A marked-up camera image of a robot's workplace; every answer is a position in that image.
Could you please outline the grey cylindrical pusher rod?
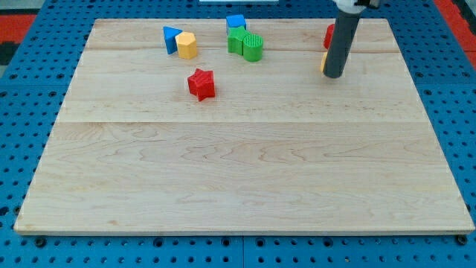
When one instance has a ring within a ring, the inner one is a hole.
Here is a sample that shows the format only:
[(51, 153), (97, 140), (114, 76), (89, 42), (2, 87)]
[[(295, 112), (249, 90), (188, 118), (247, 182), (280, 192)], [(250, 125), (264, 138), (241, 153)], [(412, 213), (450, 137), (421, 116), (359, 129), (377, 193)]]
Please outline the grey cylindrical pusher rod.
[(338, 12), (324, 62), (325, 76), (339, 78), (343, 74), (360, 18), (361, 13)]

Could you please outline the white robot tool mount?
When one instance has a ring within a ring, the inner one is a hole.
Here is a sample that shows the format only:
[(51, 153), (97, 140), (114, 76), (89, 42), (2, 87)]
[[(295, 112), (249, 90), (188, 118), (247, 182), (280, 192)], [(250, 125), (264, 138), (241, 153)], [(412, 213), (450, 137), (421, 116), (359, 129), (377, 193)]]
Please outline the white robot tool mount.
[(332, 0), (337, 8), (345, 13), (360, 14), (366, 8), (377, 9), (381, 0)]

